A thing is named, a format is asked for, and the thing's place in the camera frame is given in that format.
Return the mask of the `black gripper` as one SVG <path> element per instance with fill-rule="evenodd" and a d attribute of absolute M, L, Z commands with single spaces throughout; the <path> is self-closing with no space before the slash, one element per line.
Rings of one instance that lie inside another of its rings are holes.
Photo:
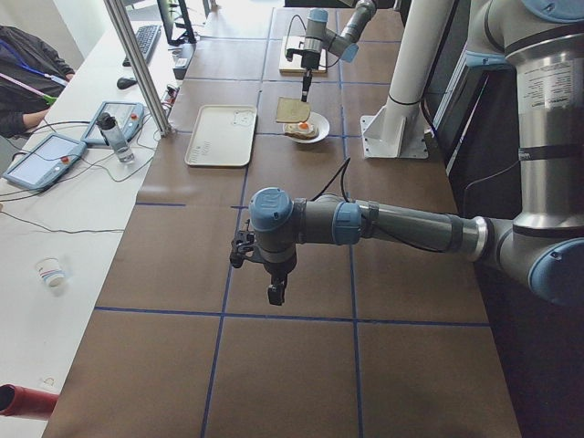
<path fill-rule="evenodd" d="M 320 64 L 320 53 L 312 50 L 304 50 L 302 53 L 301 67 L 304 70 L 302 77 L 302 90 L 301 98 L 302 102 L 308 101 L 308 93 L 310 91 L 312 82 L 312 70 L 318 70 Z"/>
<path fill-rule="evenodd" d="M 271 276 L 270 285 L 267 288 L 267 297 L 270 305 L 283 305 L 285 303 L 286 279 L 297 265 L 295 258 L 289 258 L 284 262 L 266 262 L 266 272 Z"/>

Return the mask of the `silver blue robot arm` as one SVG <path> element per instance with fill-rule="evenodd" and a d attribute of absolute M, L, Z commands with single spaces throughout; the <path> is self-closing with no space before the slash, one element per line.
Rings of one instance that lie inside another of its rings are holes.
<path fill-rule="evenodd" d="M 340 33 L 328 28 L 329 13 L 325 9 L 313 8 L 309 11 L 303 46 L 297 51 L 301 56 L 300 66 L 304 70 L 300 98 L 302 102 L 308 101 L 312 73 L 319 66 L 322 50 L 338 60 L 352 62 L 359 50 L 361 34 L 377 9 L 377 1 L 357 1 L 352 16 Z"/>
<path fill-rule="evenodd" d="M 343 61 L 356 56 L 379 2 L 343 2 L 355 11 L 340 34 L 327 29 L 324 9 L 309 11 L 308 44 L 292 51 L 306 72 L 316 68 L 310 57 L 320 49 Z M 418 151 L 410 135 L 416 106 L 453 8 L 454 1 L 412 1 L 387 102 L 360 123 L 365 158 L 411 158 Z M 548 302 L 583 305 L 583 1 L 471 1 L 468 25 L 468 67 L 516 71 L 521 213 L 513 221 L 466 219 L 345 199 L 344 192 L 293 201 L 279 188 L 262 189 L 249 204 L 253 230 L 235 233 L 230 263 L 264 265 L 270 304 L 285 302 L 296 244 L 376 238 L 464 253 Z"/>

